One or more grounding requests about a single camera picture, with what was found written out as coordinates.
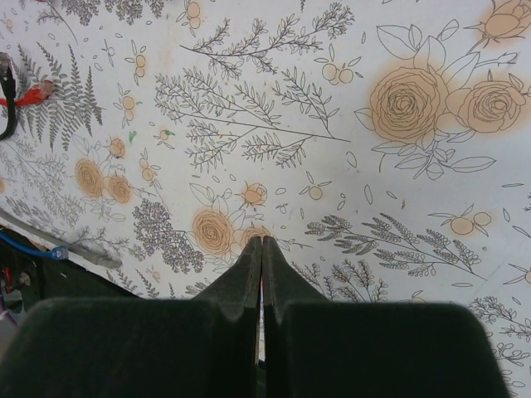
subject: blue cable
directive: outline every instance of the blue cable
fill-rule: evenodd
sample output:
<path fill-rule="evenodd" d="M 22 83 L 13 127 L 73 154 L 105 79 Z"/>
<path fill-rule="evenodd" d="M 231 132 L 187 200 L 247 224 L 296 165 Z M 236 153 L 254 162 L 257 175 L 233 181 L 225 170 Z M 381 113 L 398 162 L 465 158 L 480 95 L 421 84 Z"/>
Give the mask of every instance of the blue cable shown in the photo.
<path fill-rule="evenodd" d="M 54 247 L 51 251 L 39 251 L 30 249 L 25 245 L 21 245 L 15 240 L 11 239 L 9 236 L 0 231 L 0 238 L 5 240 L 8 244 L 13 246 L 16 249 L 19 249 L 21 252 L 26 253 L 27 255 L 36 255 L 37 257 L 46 257 L 53 260 L 66 260 L 68 259 L 68 249 L 65 246 Z"/>

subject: red connector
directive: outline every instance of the red connector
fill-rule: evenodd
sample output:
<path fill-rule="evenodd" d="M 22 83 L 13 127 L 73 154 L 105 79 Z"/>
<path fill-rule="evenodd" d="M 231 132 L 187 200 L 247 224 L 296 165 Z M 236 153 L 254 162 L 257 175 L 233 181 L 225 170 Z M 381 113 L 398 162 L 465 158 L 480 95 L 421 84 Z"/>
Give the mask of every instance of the red connector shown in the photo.
<path fill-rule="evenodd" d="M 15 101 L 16 106 L 36 105 L 47 99 L 53 93 L 53 81 L 43 80 L 41 83 L 33 85 L 26 94 Z M 0 99 L 0 105 L 7 106 L 5 99 Z"/>

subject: black object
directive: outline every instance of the black object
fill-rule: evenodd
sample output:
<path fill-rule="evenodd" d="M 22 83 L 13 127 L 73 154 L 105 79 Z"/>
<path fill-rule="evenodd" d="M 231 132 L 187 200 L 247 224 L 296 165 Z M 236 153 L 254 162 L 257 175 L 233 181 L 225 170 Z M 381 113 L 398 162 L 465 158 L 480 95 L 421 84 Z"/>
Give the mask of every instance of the black object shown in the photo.
<path fill-rule="evenodd" d="M 17 127 L 17 108 L 15 107 L 17 84 L 13 79 L 10 62 L 9 55 L 0 52 L 0 85 L 7 102 L 7 126 L 4 132 L 0 134 L 0 141 L 11 137 Z"/>
<path fill-rule="evenodd" d="M 0 396 L 254 397 L 261 275 L 269 397 L 509 397 L 464 308 L 330 303 L 268 237 L 193 300 L 40 304 L 0 365 Z"/>

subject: orange rose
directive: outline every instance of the orange rose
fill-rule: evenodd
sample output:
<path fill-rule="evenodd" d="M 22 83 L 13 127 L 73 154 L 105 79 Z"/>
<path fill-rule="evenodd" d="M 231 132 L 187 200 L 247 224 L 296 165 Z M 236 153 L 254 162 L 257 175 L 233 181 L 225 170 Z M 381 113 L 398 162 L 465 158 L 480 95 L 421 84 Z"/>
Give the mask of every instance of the orange rose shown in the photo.
<path fill-rule="evenodd" d="M 192 230 L 197 243 L 208 253 L 221 257 L 230 251 L 234 229 L 223 215 L 202 211 L 193 220 Z"/>
<path fill-rule="evenodd" d="M 531 25 L 531 0 L 509 0 L 494 10 L 477 29 L 487 39 L 504 39 L 522 34 Z"/>
<path fill-rule="evenodd" d="M 89 159 L 81 159 L 76 164 L 76 181 L 80 190 L 88 197 L 100 197 L 103 191 L 103 176 L 100 168 Z"/>
<path fill-rule="evenodd" d="M 446 102 L 460 124 L 478 133 L 495 133 L 513 125 L 525 98 L 507 81 L 484 81 L 454 91 Z"/>
<path fill-rule="evenodd" d="M 131 188 L 129 188 L 129 182 L 124 176 L 111 177 L 107 190 L 118 203 L 127 203 L 129 201 Z"/>
<path fill-rule="evenodd" d="M 110 142 L 110 153 L 116 158 L 123 158 L 125 155 L 125 144 L 119 138 L 115 138 Z"/>
<path fill-rule="evenodd" d="M 241 194 L 241 197 L 243 197 L 243 201 L 248 206 L 261 206 L 266 202 L 267 190 L 266 187 L 257 182 L 250 187 L 247 186 L 246 190 Z"/>
<path fill-rule="evenodd" d="M 259 236 L 260 238 L 264 238 L 264 236 L 270 236 L 271 233 L 264 227 L 261 226 L 260 228 L 251 226 L 247 228 L 245 231 L 243 231 L 243 234 L 240 238 L 240 245 L 241 247 L 246 247 L 247 243 L 251 238 L 254 238 L 255 236 Z"/>
<path fill-rule="evenodd" d="M 446 107 L 448 89 L 430 69 L 400 68 L 385 76 L 371 94 L 376 133 L 385 139 L 415 143 L 435 130 Z"/>

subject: floral tablecloth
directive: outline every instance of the floral tablecloth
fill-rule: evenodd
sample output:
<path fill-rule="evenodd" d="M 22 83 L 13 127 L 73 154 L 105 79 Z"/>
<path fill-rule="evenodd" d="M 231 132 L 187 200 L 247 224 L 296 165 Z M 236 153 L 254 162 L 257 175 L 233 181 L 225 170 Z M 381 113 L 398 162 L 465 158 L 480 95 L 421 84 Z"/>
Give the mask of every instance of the floral tablecloth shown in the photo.
<path fill-rule="evenodd" d="M 467 306 L 531 396 L 531 1 L 11 0 L 0 22 L 21 95 L 55 86 L 0 143 L 0 203 L 117 268 L 74 261 L 189 298 L 273 235 L 332 300 Z"/>

